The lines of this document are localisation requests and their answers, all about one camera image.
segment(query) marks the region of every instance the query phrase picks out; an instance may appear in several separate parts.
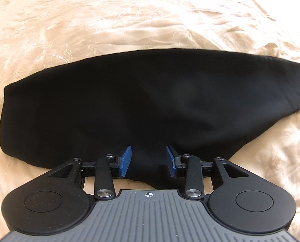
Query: metal screw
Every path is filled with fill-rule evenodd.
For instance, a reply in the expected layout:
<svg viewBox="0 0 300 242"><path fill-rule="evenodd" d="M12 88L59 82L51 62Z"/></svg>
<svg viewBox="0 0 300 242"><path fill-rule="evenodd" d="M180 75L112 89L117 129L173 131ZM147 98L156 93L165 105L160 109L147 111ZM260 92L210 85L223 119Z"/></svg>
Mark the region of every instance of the metal screw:
<svg viewBox="0 0 300 242"><path fill-rule="evenodd" d="M190 197L198 197L202 195L202 192L200 192L198 189L189 189L186 191L186 195Z"/></svg>
<svg viewBox="0 0 300 242"><path fill-rule="evenodd" d="M100 197L109 197L109 196L113 195L113 192L108 189L101 189L101 190L97 191L96 194Z"/></svg>

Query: beige bedsheet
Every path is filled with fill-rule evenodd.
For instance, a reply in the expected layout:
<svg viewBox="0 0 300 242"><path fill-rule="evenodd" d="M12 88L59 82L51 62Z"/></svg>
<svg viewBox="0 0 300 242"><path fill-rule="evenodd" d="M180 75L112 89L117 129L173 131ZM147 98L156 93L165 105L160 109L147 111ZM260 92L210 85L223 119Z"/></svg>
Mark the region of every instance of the beige bedsheet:
<svg viewBox="0 0 300 242"><path fill-rule="evenodd" d="M300 4L294 0L1 0L0 115L4 86L43 68L113 52L172 47L300 62ZM300 111L279 121L231 160L293 195L297 214L290 232L300 240ZM45 171L0 149L0 206L8 192ZM126 180L116 181L115 187L150 188ZM93 192L92 179L85 190ZM0 210L0 238L7 232Z"/></svg>

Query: bedspread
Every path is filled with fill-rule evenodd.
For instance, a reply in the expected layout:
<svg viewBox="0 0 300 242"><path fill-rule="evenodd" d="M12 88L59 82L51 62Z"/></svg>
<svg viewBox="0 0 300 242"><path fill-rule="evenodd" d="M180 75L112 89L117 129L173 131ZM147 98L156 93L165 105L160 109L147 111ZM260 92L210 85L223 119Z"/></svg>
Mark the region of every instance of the bedspread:
<svg viewBox="0 0 300 242"><path fill-rule="evenodd" d="M205 48L300 62L300 5L291 0L1 0L3 88L44 68L114 52ZM300 240L300 111L245 145L231 161L294 197L290 232ZM14 188L46 172L0 148L0 207ZM205 179L210 192L209 179ZM85 190L93 193L92 179ZM115 180L115 187L148 185ZM8 232L0 210L0 238Z"/></svg>

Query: gray ribbed plate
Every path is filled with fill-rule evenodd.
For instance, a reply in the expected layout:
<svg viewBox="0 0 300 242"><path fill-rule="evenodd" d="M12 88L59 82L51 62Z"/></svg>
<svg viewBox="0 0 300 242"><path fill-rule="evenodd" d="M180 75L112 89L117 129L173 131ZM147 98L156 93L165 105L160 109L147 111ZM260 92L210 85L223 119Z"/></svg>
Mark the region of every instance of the gray ribbed plate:
<svg viewBox="0 0 300 242"><path fill-rule="evenodd" d="M2 242L289 242L287 231L250 236L218 224L199 201L176 190L122 190L110 201L96 203L74 228L52 236L29 236L16 231Z"/></svg>

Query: folded black garment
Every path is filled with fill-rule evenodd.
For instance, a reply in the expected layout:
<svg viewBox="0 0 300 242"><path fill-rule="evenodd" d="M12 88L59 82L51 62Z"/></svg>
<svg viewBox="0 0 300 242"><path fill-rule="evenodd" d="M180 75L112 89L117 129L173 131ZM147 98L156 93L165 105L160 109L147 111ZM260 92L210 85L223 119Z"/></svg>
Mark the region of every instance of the folded black garment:
<svg viewBox="0 0 300 242"><path fill-rule="evenodd" d="M131 145L127 178L180 188L165 146L205 161L229 159L300 110L300 64L213 50L130 51L45 69L4 94L6 154L53 168Z"/></svg>

